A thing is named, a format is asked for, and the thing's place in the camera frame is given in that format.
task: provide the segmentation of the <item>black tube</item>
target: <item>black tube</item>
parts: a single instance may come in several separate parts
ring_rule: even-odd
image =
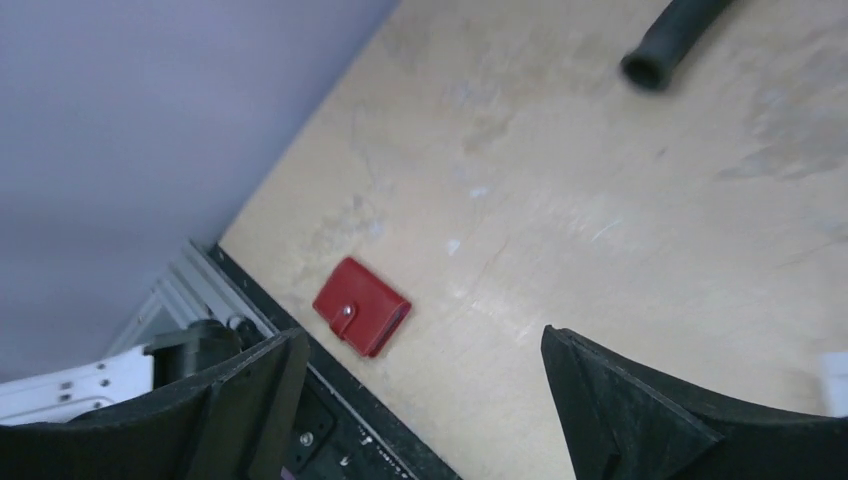
[[[621,71],[644,90],[668,87],[674,68],[733,0],[673,0],[621,60]]]

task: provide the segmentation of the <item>bolt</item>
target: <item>bolt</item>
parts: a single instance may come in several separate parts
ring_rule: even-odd
[[[308,446],[312,445],[313,440],[314,440],[314,437],[312,436],[312,432],[306,432],[306,433],[304,433],[303,435],[300,436],[300,444],[303,445],[304,447],[308,447]]]

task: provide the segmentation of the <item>worn table surface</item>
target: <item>worn table surface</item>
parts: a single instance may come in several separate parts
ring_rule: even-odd
[[[539,354],[569,327],[822,412],[848,349],[848,4],[750,0],[675,89],[617,62],[665,0],[408,0],[222,245],[468,479],[573,478]],[[413,314],[364,360],[311,309],[353,254]]]

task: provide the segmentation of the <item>red wallet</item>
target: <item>red wallet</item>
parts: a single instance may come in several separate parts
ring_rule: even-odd
[[[347,257],[330,274],[312,308],[360,355],[376,357],[412,304]]]

